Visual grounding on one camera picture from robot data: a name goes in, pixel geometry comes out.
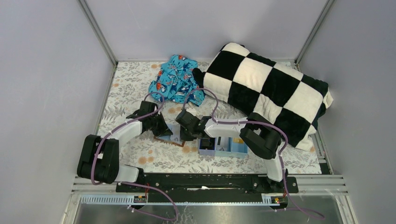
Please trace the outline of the brown leather card holder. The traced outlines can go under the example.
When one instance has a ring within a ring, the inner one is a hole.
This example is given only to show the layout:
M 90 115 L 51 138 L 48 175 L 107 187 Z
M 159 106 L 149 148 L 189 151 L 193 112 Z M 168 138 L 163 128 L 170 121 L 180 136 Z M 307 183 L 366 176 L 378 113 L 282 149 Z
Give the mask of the brown leather card holder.
M 185 144 L 185 141 L 181 139 L 181 127 L 180 125 L 175 125 L 171 123 L 167 123 L 168 128 L 172 131 L 171 135 L 166 135 L 166 136 L 160 136 L 160 137 L 154 137 L 155 140 L 176 145 L 179 147 L 183 147 Z

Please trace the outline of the white VIP credit card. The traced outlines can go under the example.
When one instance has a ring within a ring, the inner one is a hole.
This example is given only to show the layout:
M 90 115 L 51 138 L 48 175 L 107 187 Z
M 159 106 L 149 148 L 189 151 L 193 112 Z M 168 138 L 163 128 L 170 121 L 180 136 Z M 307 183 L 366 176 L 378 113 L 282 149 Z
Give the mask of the white VIP credit card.
M 180 131 L 181 131 L 180 125 L 173 124 L 171 126 L 171 131 L 172 131 L 172 135 L 170 136 L 170 140 L 177 144 L 182 144 L 182 140 L 180 137 Z

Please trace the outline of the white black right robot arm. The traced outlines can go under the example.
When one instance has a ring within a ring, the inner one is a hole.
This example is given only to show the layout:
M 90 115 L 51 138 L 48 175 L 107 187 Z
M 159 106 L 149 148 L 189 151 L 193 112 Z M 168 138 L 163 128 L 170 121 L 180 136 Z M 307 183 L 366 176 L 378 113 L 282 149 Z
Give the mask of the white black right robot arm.
M 282 193 L 286 188 L 286 169 L 281 159 L 281 142 L 288 144 L 284 131 L 274 126 L 261 115 L 253 112 L 242 119 L 216 119 L 204 116 L 201 119 L 183 109 L 175 121 L 181 126 L 181 139 L 209 139 L 218 137 L 240 138 L 247 147 L 264 160 L 267 169 L 266 181 L 254 182 L 253 189 L 262 193 Z

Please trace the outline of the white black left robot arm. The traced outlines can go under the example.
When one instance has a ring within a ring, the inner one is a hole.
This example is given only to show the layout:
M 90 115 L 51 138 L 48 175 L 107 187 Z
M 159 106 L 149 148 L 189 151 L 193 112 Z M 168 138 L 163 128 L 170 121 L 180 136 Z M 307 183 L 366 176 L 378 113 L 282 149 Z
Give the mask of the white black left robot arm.
M 120 150 L 133 138 L 151 131 L 156 137 L 170 136 L 161 107 L 156 103 L 142 101 L 140 108 L 104 136 L 86 136 L 77 167 L 77 175 L 100 183 L 136 182 L 141 169 L 122 165 Z

